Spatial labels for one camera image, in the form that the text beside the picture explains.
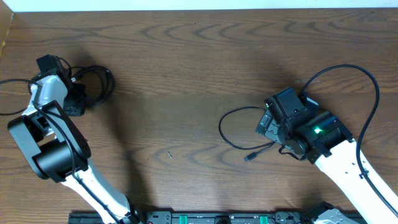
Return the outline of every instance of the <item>wooden tabletop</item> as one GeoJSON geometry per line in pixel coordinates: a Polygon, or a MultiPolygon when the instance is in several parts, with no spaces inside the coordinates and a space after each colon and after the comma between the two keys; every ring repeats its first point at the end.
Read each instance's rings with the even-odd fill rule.
{"type": "MultiPolygon", "coordinates": [[[[331,65],[360,65],[381,88],[362,150],[398,192],[397,30],[398,9],[17,13],[0,79],[32,78],[46,54],[108,67],[117,82],[112,97],[72,120],[98,169],[146,209],[305,210],[324,200],[354,210],[326,175],[277,146],[244,162],[250,152],[228,146],[218,121],[240,106],[263,106],[285,87],[298,90],[331,65]]],[[[95,97],[99,81],[82,81],[95,97]]],[[[365,75],[332,71],[309,90],[358,137],[374,103],[365,75]]],[[[4,85],[0,109],[21,109],[29,98],[25,83],[4,85]]],[[[232,114],[225,135],[246,147],[269,142],[254,132],[261,116],[232,114]]],[[[92,211],[33,173],[7,130],[15,117],[0,117],[0,222],[66,223],[72,211],[92,211]]]]}

